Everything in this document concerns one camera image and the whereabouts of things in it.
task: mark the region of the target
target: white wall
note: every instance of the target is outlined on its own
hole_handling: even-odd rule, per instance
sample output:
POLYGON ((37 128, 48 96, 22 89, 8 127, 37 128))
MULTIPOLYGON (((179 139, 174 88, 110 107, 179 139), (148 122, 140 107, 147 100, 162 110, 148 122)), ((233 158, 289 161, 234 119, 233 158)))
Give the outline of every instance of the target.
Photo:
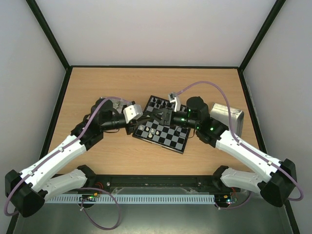
POLYGON ((303 234, 312 229, 311 9, 310 0, 286 1, 244 72, 268 152, 296 164, 306 196, 291 204, 303 234))
POLYGON ((26 1, 0 1, 0 234, 4 176, 38 159, 64 74, 26 1))
POLYGON ((71 65, 239 66, 275 0, 37 0, 71 65))

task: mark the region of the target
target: perforated metal strip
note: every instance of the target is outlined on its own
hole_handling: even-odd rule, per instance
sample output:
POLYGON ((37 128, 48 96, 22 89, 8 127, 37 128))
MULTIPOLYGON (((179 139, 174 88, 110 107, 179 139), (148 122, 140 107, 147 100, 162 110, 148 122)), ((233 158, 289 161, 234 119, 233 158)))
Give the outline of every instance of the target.
MULTIPOLYGON (((214 195, 114 195, 119 204, 214 204, 214 195)), ((62 194, 46 203, 79 203, 82 195, 62 194)), ((114 204, 108 195, 92 198, 86 203, 114 204)))

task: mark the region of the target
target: robotic arm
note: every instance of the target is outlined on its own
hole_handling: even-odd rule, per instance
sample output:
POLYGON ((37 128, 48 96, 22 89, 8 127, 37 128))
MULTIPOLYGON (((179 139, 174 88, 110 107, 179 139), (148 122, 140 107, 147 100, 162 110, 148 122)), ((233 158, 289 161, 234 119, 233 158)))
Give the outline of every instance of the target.
POLYGON ((95 173, 86 165, 80 166, 68 174, 52 178, 61 168, 77 156, 85 153, 100 140, 103 132, 113 129, 125 128, 126 133, 131 134, 138 125, 138 121, 155 119, 166 126, 181 126, 196 129, 196 135, 201 141, 210 144, 214 148, 234 156, 242 163, 251 168, 254 173, 236 171, 227 166, 219 167, 213 175, 213 183, 218 188, 238 187, 260 193, 270 204, 280 207, 294 189, 294 184, 282 173, 271 166, 271 163, 280 166, 296 179, 295 166, 290 160, 281 162, 248 143, 239 139, 234 141, 229 128, 223 123, 210 117, 208 106, 200 97, 191 97, 187 100, 188 112, 179 111, 180 101, 176 94, 169 94, 171 103, 176 104, 174 110, 164 108, 143 116, 142 109, 134 102, 124 106, 122 113, 113 108, 113 103, 106 101, 99 109, 102 99, 99 99, 91 108, 93 119, 86 127, 90 115, 84 117, 83 122, 78 124, 71 134, 56 149, 46 155, 37 163, 22 170, 20 173, 11 170, 5 176, 5 192, 8 197, 17 184, 25 179, 11 197, 11 202, 22 214, 28 217, 37 212, 46 200, 54 196, 81 187, 92 187, 95 183, 95 173), (248 145, 253 150, 269 160, 264 162, 248 150, 240 146, 240 143, 248 145), (34 170, 40 163, 52 154, 55 154, 46 163, 34 170))

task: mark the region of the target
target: wooden table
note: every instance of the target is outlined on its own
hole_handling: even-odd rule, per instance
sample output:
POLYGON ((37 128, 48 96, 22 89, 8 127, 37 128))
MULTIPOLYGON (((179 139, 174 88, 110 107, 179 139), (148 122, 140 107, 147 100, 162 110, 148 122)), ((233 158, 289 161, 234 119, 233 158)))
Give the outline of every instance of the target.
MULTIPOLYGON (((73 68, 50 150, 90 113, 91 106, 101 96, 134 100, 144 109, 150 95, 167 99, 168 93, 178 92, 199 80, 219 85, 231 107, 245 112, 242 138, 257 147, 236 69, 73 68)), ((209 107, 213 102, 225 105, 222 95, 210 85, 192 87, 180 96, 181 103, 193 96, 201 96, 209 107)), ((234 157, 197 137, 188 140, 181 155, 127 136, 124 129, 116 134, 104 134, 101 142, 67 164, 60 173, 68 173, 83 164, 97 174, 106 175, 211 175, 220 165, 249 171, 234 157)))

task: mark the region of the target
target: gray floor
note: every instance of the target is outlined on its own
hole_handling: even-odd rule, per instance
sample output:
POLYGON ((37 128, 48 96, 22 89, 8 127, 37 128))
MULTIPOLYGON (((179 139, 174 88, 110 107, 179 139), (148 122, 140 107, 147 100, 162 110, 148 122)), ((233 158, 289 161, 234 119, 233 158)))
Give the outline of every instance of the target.
MULTIPOLYGON (((122 222, 109 234, 290 234, 284 208, 252 198, 237 210, 218 211, 214 205, 122 205, 122 222)), ((114 205, 89 209, 94 220, 114 225, 114 205)), ((14 234, 99 234, 78 205, 45 204, 35 215, 18 219, 14 234)))

